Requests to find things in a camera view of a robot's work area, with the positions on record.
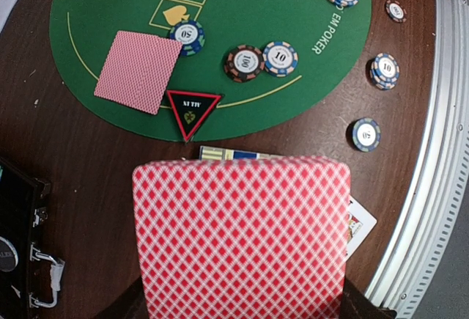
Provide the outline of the green chips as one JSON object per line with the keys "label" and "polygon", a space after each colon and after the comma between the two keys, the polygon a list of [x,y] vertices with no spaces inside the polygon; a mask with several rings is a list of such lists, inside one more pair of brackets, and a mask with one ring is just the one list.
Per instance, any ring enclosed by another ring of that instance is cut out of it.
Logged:
{"label": "green chips", "polygon": [[202,25],[195,20],[183,20],[174,25],[169,38],[182,43],[181,56],[193,56],[199,53],[205,44],[205,33]]}

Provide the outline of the orange black poker chip stack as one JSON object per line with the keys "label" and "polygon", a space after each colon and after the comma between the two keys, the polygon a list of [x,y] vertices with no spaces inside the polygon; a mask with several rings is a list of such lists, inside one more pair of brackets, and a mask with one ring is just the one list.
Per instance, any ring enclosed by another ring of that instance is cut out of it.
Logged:
{"label": "orange black poker chip stack", "polygon": [[392,21],[404,23],[407,20],[407,11],[398,1],[387,0],[385,11]]}

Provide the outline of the red card being dealt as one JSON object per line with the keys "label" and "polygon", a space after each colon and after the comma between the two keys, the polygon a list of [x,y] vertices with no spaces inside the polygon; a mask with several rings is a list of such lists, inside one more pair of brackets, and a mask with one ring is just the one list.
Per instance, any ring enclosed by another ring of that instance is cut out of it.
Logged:
{"label": "red card being dealt", "polygon": [[118,31],[94,95],[156,115],[181,50],[177,40]]}

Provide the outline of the blue white poker chip stack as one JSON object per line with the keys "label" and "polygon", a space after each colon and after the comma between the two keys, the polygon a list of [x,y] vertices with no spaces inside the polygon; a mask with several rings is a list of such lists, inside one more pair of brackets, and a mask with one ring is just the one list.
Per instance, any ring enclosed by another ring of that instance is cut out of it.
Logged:
{"label": "blue white poker chip stack", "polygon": [[379,53],[372,60],[369,73],[370,79],[378,89],[390,90],[397,84],[400,67],[392,55]]}

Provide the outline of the red backed card deck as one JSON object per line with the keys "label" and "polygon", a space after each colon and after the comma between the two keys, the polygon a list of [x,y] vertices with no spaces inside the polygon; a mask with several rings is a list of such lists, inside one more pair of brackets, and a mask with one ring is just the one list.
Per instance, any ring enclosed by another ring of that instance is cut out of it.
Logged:
{"label": "red backed card deck", "polygon": [[350,169],[325,157],[155,161],[133,171],[151,318],[337,318]]}

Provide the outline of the triangular all-in button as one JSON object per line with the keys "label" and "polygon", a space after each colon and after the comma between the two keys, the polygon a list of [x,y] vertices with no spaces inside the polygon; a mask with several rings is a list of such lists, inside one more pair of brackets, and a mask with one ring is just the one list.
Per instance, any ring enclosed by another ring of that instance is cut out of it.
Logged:
{"label": "triangular all-in button", "polygon": [[166,96],[184,142],[189,142],[192,139],[224,98],[222,94],[179,89],[166,90]]}

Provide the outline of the green poker chip stack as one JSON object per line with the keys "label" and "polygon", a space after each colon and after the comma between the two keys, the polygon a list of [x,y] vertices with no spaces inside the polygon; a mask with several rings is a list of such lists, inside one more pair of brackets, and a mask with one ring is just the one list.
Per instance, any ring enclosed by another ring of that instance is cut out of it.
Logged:
{"label": "green poker chip stack", "polygon": [[364,153],[377,148],[381,140],[381,130],[378,123],[369,117],[355,122],[352,127],[352,141],[355,147]]}

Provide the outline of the orange chips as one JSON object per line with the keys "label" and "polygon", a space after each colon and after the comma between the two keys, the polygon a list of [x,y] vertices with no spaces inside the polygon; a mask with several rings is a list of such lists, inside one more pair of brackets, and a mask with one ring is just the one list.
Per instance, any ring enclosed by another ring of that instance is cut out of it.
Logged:
{"label": "orange chips", "polygon": [[262,52],[252,45],[239,45],[229,51],[224,71],[233,81],[245,83],[255,79],[265,68]]}

